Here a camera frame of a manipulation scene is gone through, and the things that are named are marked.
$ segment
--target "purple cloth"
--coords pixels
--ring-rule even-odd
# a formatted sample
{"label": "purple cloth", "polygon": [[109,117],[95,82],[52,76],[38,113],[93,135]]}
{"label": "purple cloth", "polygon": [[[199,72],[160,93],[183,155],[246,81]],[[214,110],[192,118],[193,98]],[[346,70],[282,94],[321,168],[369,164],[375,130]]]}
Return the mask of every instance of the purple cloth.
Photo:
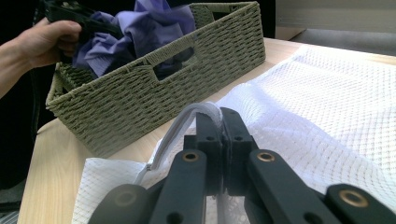
{"label": "purple cloth", "polygon": [[[170,8],[165,0],[137,0],[134,11],[122,11],[115,17],[96,12],[92,18],[118,25],[124,34],[117,39],[95,33],[78,49],[73,65],[91,69],[99,77],[195,30],[190,8]],[[158,69],[179,68],[191,55],[192,50],[187,49],[161,63]]]}

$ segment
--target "white textured cloth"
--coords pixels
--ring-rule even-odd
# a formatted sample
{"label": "white textured cloth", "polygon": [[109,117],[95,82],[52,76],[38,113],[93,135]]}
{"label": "white textured cloth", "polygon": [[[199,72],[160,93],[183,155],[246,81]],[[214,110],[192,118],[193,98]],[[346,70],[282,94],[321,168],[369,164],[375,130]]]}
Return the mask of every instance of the white textured cloth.
{"label": "white textured cloth", "polygon": [[[351,184],[396,212],[396,66],[302,47],[232,89],[217,105],[236,110],[258,146],[279,153],[309,187],[324,193],[330,185]],[[181,149],[177,144],[163,169],[148,172],[142,185],[165,176],[172,155]],[[87,216],[81,215],[87,211],[81,208],[88,198],[84,178],[93,178],[87,167],[74,223],[86,223],[78,214]],[[248,223],[242,198],[226,202],[226,223]],[[206,222],[216,223],[216,207],[207,210]]]}

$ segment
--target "table surface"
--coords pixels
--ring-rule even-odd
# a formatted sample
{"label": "table surface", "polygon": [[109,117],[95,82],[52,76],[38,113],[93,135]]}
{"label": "table surface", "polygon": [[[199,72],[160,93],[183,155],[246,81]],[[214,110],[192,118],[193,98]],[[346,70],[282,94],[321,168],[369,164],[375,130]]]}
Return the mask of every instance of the table surface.
{"label": "table surface", "polygon": [[[265,62],[216,92],[205,101],[217,101],[239,83],[259,76],[277,63],[289,58],[303,44],[264,38]],[[396,57],[313,46],[338,57],[375,61],[396,65]],[[147,161],[170,127],[172,120],[145,135],[110,159]],[[38,131],[35,150],[23,194],[18,223],[71,223],[74,204],[84,162],[92,157],[90,151],[58,120]]]}

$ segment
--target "gray-green wicker basket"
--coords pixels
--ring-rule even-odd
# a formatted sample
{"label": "gray-green wicker basket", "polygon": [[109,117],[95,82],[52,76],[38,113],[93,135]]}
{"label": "gray-green wicker basket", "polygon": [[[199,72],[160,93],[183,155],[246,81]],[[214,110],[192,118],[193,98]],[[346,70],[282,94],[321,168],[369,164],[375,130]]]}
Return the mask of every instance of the gray-green wicker basket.
{"label": "gray-green wicker basket", "polygon": [[[257,2],[190,8],[196,31],[100,78],[58,64],[47,107],[93,156],[110,156],[264,62]],[[227,15],[215,21],[213,12]],[[153,67],[187,48],[184,67],[158,80]]]}

